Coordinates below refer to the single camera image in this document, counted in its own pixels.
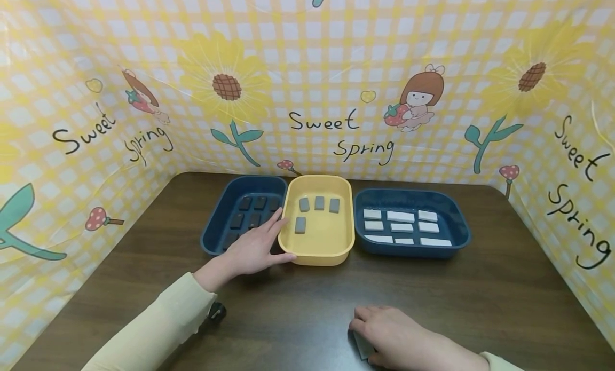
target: yellow plastic basin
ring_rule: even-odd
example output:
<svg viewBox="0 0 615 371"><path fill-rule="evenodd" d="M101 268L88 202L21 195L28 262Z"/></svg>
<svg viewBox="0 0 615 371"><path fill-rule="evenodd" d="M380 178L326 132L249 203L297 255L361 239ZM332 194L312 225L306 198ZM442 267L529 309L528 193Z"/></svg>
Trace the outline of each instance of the yellow plastic basin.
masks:
<svg viewBox="0 0 615 371"><path fill-rule="evenodd" d="M325 209L315 210L316 196L324 196ZM299 199L309 199L309 211L299 210ZM340 200L340 211L329 212L332 198ZM352 188L339 176L306 175L290 182L282 217L288 223L278 236L280 247L297 255L295 264L336 266L342 263L354 245L354 212ZM297 217L306 218L306 232L295 233Z"/></svg>

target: cartoon girl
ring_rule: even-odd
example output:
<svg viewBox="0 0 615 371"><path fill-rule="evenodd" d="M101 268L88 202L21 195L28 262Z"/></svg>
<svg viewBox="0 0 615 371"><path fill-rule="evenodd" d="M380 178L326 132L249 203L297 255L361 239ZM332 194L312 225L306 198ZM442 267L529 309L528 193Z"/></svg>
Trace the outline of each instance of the cartoon girl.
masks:
<svg viewBox="0 0 615 371"><path fill-rule="evenodd" d="M434 113L428 107L436 105L444 92L444 70L444 65L434 68L433 64L428 64L425 72L410 77L399 104L389 105L384 122L401 128L401 132L412 132L429 123Z"/></svg>
<svg viewBox="0 0 615 371"><path fill-rule="evenodd" d="M136 77L133 71L122 69L122 75L128 82L132 91L126 91L128 95L128 103L139 111L150 113L154 115L158 121L162 124L171 123L171 119L165 112L161 112L158 108L158 100L154 97L153 93L145 87L145 84L141 83Z"/></svg>

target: tabletop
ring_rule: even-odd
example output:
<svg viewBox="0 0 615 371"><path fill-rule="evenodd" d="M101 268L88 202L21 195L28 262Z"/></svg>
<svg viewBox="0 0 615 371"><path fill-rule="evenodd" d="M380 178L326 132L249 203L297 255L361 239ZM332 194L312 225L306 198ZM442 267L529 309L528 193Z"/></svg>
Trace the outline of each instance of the tabletop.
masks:
<svg viewBox="0 0 615 371"><path fill-rule="evenodd" d="M202 230L235 176L175 177L13 370L78 370L165 287L208 259ZM615 352L506 198L487 186L351 180L437 190L460 206L472 241L452 259L383 257L358 245L335 267L288 264L219 292L219 325L190 339L171 370L355 371L347 334L356 305L400 308L475 352L526 371L614 370Z"/></svg>

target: gray object in hand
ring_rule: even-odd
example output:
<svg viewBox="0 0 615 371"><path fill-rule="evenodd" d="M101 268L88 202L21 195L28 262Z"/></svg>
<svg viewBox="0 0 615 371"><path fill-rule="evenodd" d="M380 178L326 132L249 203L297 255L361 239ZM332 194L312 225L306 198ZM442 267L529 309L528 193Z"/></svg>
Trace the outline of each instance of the gray object in hand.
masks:
<svg viewBox="0 0 615 371"><path fill-rule="evenodd" d="M361 357L361 360L367 360L369 356L376 352L375 348L370 342L365 340L363 336L357 334L355 331L353 331L352 333L354 334L355 342L357 342L357 348L359 349L359 355Z"/></svg>
<svg viewBox="0 0 615 371"><path fill-rule="evenodd" d="M329 201L329 212L332 214L340 213L340 200L339 199L331 199Z"/></svg>
<svg viewBox="0 0 615 371"><path fill-rule="evenodd" d="M306 233L306 218L298 217L295 219L295 233Z"/></svg>
<svg viewBox="0 0 615 371"><path fill-rule="evenodd" d="M314 201L314 209L316 211L325 210L325 197L324 196L316 196L316 200Z"/></svg>
<svg viewBox="0 0 615 371"><path fill-rule="evenodd" d="M300 198L299 199L299 210L301 212L309 211L309 199L308 198Z"/></svg>

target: white block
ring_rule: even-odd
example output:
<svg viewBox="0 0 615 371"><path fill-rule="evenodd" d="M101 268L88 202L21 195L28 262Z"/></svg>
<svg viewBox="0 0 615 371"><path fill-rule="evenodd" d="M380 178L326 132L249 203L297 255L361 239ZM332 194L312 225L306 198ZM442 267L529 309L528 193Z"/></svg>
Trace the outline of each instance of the white block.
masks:
<svg viewBox="0 0 615 371"><path fill-rule="evenodd" d="M390 222L413 223L414 214L407 212L387 211L386 218Z"/></svg>
<svg viewBox="0 0 615 371"><path fill-rule="evenodd" d="M383 213L380 209L364 209L363 218L380 220L383 218Z"/></svg>
<svg viewBox="0 0 615 371"><path fill-rule="evenodd" d="M437 223L419 222L419 231L438 233L440 232L440 228Z"/></svg>
<svg viewBox="0 0 615 371"><path fill-rule="evenodd" d="M438 214L435 212L419 210L419 220L426 220L428 222L437 222Z"/></svg>
<svg viewBox="0 0 615 371"><path fill-rule="evenodd" d="M439 247L452 247L453 246L450 240L430 239L430 238L421 238L421 244L424 246L439 246Z"/></svg>
<svg viewBox="0 0 615 371"><path fill-rule="evenodd" d="M393 243L392 236L365 235L365 237L377 243Z"/></svg>
<svg viewBox="0 0 615 371"><path fill-rule="evenodd" d="M379 220L366 220L365 221L365 231L384 231L383 222Z"/></svg>
<svg viewBox="0 0 615 371"><path fill-rule="evenodd" d="M395 239L397 244L414 244L414 239Z"/></svg>
<svg viewBox="0 0 615 371"><path fill-rule="evenodd" d="M412 224L391 223L391 232L412 232Z"/></svg>

